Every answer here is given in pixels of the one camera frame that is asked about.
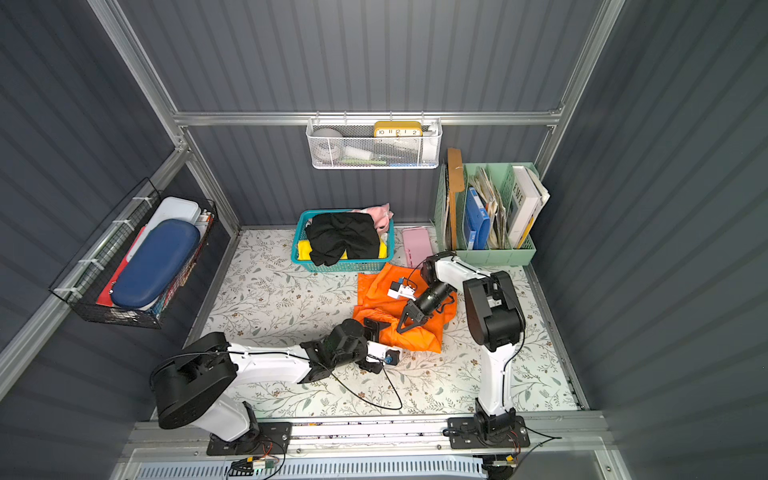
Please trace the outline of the teal plastic basket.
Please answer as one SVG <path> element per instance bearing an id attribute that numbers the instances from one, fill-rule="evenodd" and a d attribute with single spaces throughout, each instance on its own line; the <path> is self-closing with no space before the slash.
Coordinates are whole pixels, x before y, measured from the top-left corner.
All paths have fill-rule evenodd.
<path id="1" fill-rule="evenodd" d="M 305 227 L 309 223 L 309 220 L 316 215 L 323 213 L 341 213 L 343 209 L 330 209 L 330 210 L 306 210 L 300 216 L 295 229 L 293 237 L 293 243 L 291 247 L 291 261 L 303 269 L 311 273 L 350 273 L 350 272 L 363 272 L 363 273 L 376 273 L 379 272 L 387 262 L 390 262 L 395 253 L 395 225 L 394 220 L 390 220 L 388 232 L 384 234 L 383 240 L 386 246 L 386 256 L 380 255 L 376 259 L 352 259 L 349 260 L 346 257 L 340 259 L 336 264 L 332 266 L 316 266 L 309 257 L 306 259 L 300 259 L 300 243 L 307 239 L 305 233 Z"/>

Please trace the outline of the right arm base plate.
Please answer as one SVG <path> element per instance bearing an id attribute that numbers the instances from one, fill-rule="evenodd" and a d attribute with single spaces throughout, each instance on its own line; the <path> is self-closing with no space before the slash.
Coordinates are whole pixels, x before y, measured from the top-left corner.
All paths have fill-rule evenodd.
<path id="1" fill-rule="evenodd" d="M 498 425 L 480 425 L 474 417 L 451 417 L 442 429 L 454 450 L 481 448 L 522 449 L 531 445 L 525 419 L 516 416 L 514 421 Z"/>

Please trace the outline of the black shorts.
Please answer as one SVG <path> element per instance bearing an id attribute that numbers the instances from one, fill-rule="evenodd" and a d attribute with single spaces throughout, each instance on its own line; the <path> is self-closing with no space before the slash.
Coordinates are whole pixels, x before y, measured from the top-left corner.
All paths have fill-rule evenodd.
<path id="1" fill-rule="evenodd" d="M 333 266 L 344 255 L 348 260 L 377 259 L 380 236 L 367 213 L 336 212 L 315 215 L 304 229 L 315 266 Z"/>

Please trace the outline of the white flat box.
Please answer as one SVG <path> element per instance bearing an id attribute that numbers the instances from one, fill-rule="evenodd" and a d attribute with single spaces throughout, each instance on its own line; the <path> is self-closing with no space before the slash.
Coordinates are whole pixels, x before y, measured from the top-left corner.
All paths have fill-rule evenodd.
<path id="1" fill-rule="evenodd" d="M 182 220 L 188 223 L 194 223 L 200 213 L 201 208 L 199 204 L 194 201 L 173 196 L 166 197 L 162 200 L 150 220 L 140 230 L 138 237 L 134 240 L 130 250 L 124 257 L 125 261 L 129 262 L 133 258 L 149 233 L 163 221 Z"/>

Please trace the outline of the navy blue oval case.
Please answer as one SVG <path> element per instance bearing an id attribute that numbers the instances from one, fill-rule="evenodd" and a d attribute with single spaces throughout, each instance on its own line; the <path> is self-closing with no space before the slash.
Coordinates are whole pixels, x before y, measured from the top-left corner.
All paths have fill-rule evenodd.
<path id="1" fill-rule="evenodd" d="M 186 264 L 200 240 L 199 230 L 182 220 L 155 227 L 112 287 L 111 300 L 123 309 L 151 305 Z"/>

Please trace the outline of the white yellow book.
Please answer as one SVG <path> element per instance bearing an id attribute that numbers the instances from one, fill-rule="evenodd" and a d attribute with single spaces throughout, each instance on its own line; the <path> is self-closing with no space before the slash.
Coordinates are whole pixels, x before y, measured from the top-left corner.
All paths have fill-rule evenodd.
<path id="1" fill-rule="evenodd" d="M 521 249 L 550 193 L 538 175 L 527 167 L 515 165 L 512 171 L 513 217 L 508 227 L 508 241 L 513 249 Z"/>

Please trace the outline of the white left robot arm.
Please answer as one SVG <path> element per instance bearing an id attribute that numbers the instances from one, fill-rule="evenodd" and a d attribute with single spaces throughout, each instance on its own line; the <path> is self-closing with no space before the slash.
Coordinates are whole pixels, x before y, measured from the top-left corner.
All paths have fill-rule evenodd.
<path id="1" fill-rule="evenodd" d="M 150 374 L 159 427 L 194 425 L 225 442 L 253 436 L 258 431 L 253 407 L 234 400 L 233 388 L 265 382 L 315 383 L 349 364 L 382 373 L 399 363 L 401 350 L 378 341 L 380 326 L 346 319 L 319 339 L 280 348 L 231 343 L 222 332 L 206 334 Z"/>

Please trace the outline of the aluminium front rail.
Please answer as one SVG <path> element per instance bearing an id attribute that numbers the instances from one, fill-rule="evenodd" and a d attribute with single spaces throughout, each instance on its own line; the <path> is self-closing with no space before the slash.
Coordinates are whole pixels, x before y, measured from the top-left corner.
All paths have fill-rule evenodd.
<path id="1" fill-rule="evenodd" d="M 195 427 L 135 425 L 114 479 L 628 479 L 598 411 L 531 412 L 531 445 L 454 450 L 442 435 L 458 414 L 267 420 L 293 424 L 282 455 L 207 456 Z"/>

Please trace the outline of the pink plastic case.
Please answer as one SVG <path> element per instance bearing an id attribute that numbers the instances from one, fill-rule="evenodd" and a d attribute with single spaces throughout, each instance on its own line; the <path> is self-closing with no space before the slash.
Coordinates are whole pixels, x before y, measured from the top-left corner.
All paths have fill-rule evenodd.
<path id="1" fill-rule="evenodd" d="M 402 242 L 406 263 L 410 268 L 420 265 L 434 254 L 427 227 L 412 227 L 402 231 Z"/>

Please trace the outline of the roll of tape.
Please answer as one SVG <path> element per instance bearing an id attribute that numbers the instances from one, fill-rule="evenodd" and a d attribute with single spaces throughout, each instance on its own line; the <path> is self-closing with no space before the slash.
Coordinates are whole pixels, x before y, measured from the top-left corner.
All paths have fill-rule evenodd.
<path id="1" fill-rule="evenodd" d="M 344 136 L 332 128 L 311 128 L 307 134 L 311 158 L 315 166 L 333 165 L 344 151 Z"/>

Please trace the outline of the blue binder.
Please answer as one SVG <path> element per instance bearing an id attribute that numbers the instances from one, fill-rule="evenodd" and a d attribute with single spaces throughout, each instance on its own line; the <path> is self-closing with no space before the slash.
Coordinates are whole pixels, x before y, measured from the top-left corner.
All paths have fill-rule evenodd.
<path id="1" fill-rule="evenodd" d="M 490 235 L 490 216 L 474 187 L 467 189 L 464 233 L 467 250 L 485 250 Z"/>

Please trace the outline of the orange shorts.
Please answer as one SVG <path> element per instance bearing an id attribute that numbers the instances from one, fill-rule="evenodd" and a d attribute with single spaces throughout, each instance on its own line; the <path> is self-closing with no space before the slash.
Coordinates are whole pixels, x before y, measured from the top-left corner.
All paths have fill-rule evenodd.
<path id="1" fill-rule="evenodd" d="M 441 312 L 436 312 L 424 326 L 414 328 L 404 334 L 396 327 L 407 305 L 406 298 L 394 299 L 389 295 L 390 286 L 412 274 L 408 284 L 415 288 L 416 294 L 427 289 L 427 283 L 412 269 L 387 263 L 378 274 L 358 275 L 358 304 L 354 307 L 353 318 L 363 323 L 365 318 L 388 324 L 379 334 L 379 343 L 410 351 L 433 352 L 440 354 L 443 344 L 444 326 L 451 322 L 457 312 L 456 293 L 452 293 L 444 302 Z"/>

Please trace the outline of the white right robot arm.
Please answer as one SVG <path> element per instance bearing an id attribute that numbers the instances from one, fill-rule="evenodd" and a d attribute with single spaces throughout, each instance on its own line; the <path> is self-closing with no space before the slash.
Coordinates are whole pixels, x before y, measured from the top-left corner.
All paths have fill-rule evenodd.
<path id="1" fill-rule="evenodd" d="M 463 293 L 468 330 L 482 347 L 474 425 L 465 432 L 486 443 L 497 440 L 517 426 L 512 362 L 524 345 L 527 326 L 511 277 L 472 266 L 453 251 L 427 257 L 420 275 L 426 291 L 407 301 L 396 331 L 405 334 L 424 326 L 451 294 Z"/>

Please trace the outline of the yellow clock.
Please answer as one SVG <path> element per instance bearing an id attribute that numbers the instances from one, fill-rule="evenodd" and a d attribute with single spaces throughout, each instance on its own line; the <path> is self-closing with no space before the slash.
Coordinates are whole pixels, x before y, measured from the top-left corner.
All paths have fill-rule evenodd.
<path id="1" fill-rule="evenodd" d="M 418 121 L 378 121 L 374 125 L 373 137 L 377 139 L 420 138 L 422 124 Z"/>

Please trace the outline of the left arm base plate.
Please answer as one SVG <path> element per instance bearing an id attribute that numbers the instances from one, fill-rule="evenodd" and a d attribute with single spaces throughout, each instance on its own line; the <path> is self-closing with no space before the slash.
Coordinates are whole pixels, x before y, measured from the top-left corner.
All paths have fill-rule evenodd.
<path id="1" fill-rule="evenodd" d="M 291 440 L 293 424 L 290 422 L 257 423 L 235 440 L 225 441 L 211 434 L 207 456 L 255 456 L 286 452 Z"/>

